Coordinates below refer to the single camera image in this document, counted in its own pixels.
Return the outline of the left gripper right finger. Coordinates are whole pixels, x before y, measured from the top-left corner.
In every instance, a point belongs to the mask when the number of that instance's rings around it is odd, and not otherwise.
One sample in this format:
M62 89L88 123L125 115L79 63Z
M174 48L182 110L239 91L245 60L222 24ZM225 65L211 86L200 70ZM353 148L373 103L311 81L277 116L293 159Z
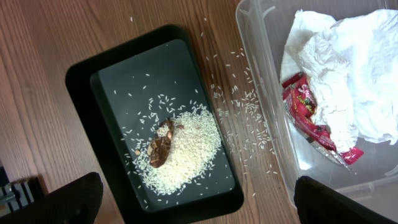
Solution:
M301 224L395 224L309 176L297 179L294 204Z

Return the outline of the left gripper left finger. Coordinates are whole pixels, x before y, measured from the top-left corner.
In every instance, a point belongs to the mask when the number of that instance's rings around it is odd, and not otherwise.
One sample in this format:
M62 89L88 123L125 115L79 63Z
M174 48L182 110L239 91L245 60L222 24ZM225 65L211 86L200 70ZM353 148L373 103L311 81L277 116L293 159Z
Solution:
M97 172L48 194L38 177L22 179L1 187L1 223L93 223L102 198Z

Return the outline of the brown food scrap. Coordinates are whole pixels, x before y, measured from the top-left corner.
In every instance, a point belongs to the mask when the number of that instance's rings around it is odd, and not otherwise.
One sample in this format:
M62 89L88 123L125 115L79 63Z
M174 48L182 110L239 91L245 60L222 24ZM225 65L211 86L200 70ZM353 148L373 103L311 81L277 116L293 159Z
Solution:
M165 164L172 146L174 132L179 129L184 129L184 125L175 124L173 120L168 118L160 124L147 148L150 166L159 168Z

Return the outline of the red snack wrapper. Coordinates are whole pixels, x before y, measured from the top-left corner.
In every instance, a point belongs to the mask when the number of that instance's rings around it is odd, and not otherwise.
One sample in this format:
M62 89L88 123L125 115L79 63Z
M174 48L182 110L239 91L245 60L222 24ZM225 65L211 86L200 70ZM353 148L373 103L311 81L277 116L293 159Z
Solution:
M283 82L282 87L284 88L282 99L291 122L319 153L345 167L354 164L363 156L364 152L357 147L352 147L347 152L338 152L326 126L311 121L310 117L315 114L317 102L310 91L305 73L296 73Z

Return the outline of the white rice pile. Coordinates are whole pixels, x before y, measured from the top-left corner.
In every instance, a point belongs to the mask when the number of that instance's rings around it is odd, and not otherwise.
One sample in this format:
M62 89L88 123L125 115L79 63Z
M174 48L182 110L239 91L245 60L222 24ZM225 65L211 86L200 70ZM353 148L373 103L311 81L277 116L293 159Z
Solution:
M218 127L194 73L125 73L103 82L120 152L140 205L156 211L196 201L211 192L209 180L223 160ZM175 130L164 165L149 164L147 148L160 124L171 119Z

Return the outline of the white napkin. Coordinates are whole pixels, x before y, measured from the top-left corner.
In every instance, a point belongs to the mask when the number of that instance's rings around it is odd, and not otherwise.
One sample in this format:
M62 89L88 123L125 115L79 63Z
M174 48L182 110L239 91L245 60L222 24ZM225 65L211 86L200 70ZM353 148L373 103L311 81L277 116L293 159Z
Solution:
M339 21L297 11L280 80L299 72L316 104L308 119L328 128L337 152L348 152L359 138L397 142L397 11Z

